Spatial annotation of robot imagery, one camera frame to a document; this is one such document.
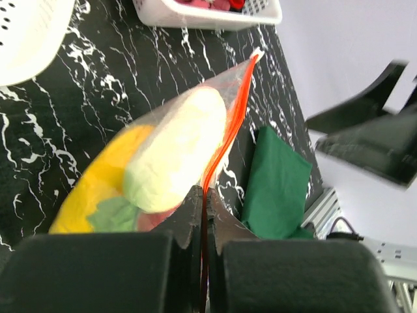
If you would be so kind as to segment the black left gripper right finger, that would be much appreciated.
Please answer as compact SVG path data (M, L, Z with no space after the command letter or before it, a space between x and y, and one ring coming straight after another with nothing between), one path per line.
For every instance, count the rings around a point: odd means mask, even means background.
M207 192L212 312L398 312L381 266L349 239L262 240Z

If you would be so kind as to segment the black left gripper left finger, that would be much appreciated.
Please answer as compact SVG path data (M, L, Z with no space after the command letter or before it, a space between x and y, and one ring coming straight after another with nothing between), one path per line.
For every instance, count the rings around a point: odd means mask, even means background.
M149 232L37 235L1 272L2 312L196 312L202 190Z

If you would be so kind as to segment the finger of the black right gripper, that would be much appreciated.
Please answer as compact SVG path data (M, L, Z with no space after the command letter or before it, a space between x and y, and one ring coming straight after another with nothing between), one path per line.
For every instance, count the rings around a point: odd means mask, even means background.
M306 127L317 132L334 133L386 115L388 112L384 110L384 105L406 65L399 60L390 62L363 91L308 118Z
M399 186L416 178L416 113L385 115L319 139L316 150Z

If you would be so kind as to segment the clear zip top bag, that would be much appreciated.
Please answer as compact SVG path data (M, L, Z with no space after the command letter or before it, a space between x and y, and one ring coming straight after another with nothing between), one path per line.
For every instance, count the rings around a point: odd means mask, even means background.
M51 234L147 232L194 186L207 194L240 130L263 52L121 130L61 205Z

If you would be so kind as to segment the pale cream fake food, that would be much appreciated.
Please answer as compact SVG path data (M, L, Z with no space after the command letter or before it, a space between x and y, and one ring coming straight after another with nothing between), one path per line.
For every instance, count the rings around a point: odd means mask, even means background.
M216 89L196 87L182 94L129 161L124 197L146 213L178 205L222 143L226 120Z

